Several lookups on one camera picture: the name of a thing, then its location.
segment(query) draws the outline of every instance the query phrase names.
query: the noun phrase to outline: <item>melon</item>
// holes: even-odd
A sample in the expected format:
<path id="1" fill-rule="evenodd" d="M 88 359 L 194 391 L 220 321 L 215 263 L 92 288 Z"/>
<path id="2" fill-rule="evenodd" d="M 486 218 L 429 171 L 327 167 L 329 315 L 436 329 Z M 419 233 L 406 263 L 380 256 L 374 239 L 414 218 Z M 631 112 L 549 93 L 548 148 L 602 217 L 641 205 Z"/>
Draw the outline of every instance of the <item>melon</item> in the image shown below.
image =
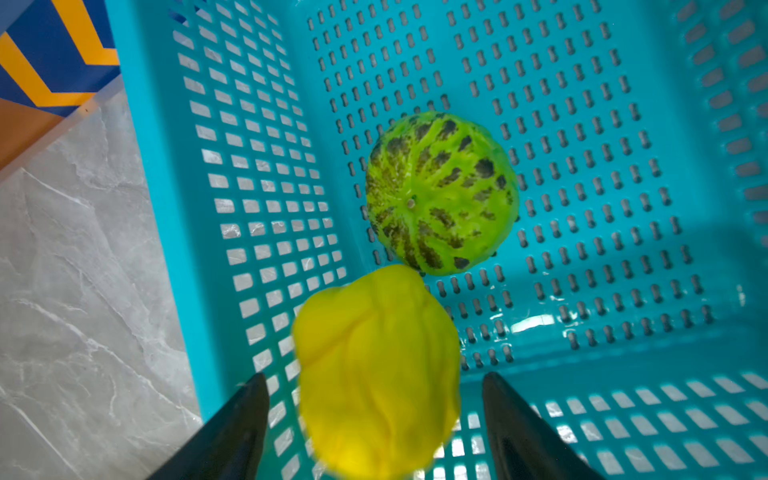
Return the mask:
<path id="1" fill-rule="evenodd" d="M 403 263 L 444 276 L 486 260 L 518 219 L 515 172 L 491 134 L 455 115 L 401 118 L 373 146 L 371 228 Z"/>

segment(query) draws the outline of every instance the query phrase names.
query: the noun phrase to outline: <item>gray marble tile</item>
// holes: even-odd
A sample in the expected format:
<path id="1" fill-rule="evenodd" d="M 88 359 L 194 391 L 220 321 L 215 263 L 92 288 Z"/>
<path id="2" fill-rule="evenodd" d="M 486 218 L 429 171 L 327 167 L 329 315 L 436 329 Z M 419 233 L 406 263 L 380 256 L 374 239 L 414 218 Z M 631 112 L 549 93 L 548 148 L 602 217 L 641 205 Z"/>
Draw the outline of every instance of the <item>gray marble tile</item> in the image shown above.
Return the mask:
<path id="1" fill-rule="evenodd" d="M 0 226 L 0 478 L 146 477 L 200 417 L 124 93 L 0 184 Z"/>

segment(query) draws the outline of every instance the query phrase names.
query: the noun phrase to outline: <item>basket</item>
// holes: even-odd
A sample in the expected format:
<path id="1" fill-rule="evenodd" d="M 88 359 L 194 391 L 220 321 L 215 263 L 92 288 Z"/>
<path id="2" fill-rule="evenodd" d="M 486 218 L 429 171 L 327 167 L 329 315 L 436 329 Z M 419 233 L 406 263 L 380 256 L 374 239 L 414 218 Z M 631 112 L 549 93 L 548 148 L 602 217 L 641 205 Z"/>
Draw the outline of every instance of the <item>basket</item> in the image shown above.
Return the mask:
<path id="1" fill-rule="evenodd" d="M 488 261 L 425 278 L 464 411 L 415 478 L 495 477 L 492 371 L 602 475 L 768 475 L 765 2 L 107 4 L 203 417 L 267 377 L 260 478 L 325 475 L 291 323 L 396 261 L 366 157 L 428 109 L 508 150 L 521 217 Z"/>

